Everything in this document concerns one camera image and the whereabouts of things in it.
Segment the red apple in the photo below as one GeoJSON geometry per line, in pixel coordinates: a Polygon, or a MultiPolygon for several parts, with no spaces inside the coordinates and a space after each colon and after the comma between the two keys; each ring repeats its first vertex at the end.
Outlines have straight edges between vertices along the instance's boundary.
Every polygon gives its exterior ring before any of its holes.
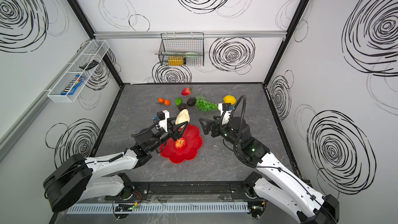
{"type": "Polygon", "coordinates": [[[175,148],[180,150],[180,149],[184,149],[186,146],[186,139],[185,138],[180,138],[175,142],[175,148]]]}

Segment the red flower-shaped fruit bowl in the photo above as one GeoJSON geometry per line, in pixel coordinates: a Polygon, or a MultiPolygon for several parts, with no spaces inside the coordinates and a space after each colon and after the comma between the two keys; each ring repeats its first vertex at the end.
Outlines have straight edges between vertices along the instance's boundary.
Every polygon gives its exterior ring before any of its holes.
{"type": "Polygon", "coordinates": [[[166,144],[161,145],[161,156],[167,158],[173,164],[180,164],[197,157],[203,145],[200,129],[189,124],[182,138],[174,141],[169,139],[166,144]]]}

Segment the large yellow lemon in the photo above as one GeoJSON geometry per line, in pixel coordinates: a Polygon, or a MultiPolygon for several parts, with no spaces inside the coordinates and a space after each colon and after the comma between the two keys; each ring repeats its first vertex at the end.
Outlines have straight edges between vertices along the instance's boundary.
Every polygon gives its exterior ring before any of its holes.
{"type": "Polygon", "coordinates": [[[226,95],[226,96],[223,98],[223,101],[224,101],[225,103],[234,105],[234,104],[237,102],[237,99],[236,99],[234,96],[232,96],[232,95],[226,95]]]}

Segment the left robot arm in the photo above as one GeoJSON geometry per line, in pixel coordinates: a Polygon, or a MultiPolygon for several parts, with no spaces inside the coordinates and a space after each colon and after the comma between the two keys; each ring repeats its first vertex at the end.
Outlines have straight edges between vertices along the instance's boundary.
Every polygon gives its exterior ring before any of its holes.
{"type": "Polygon", "coordinates": [[[182,138],[188,125],[176,118],[155,117],[152,126],[131,136],[136,143],[125,151],[101,157],[71,156],[43,183],[51,210],[58,213],[90,198],[132,195],[134,184],[125,171],[143,166],[151,152],[169,139],[182,138]]]}

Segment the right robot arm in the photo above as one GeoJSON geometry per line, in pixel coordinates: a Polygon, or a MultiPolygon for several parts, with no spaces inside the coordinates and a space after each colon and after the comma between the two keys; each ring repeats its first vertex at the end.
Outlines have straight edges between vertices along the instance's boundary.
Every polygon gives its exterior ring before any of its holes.
{"type": "Polygon", "coordinates": [[[246,180],[255,196],[273,203],[299,224],[338,223],[338,199],[323,195],[288,170],[269,148],[252,136],[246,121],[238,117],[225,124],[219,117],[199,121],[204,134],[222,137],[233,145],[234,153],[243,164],[257,169],[246,180]]]}

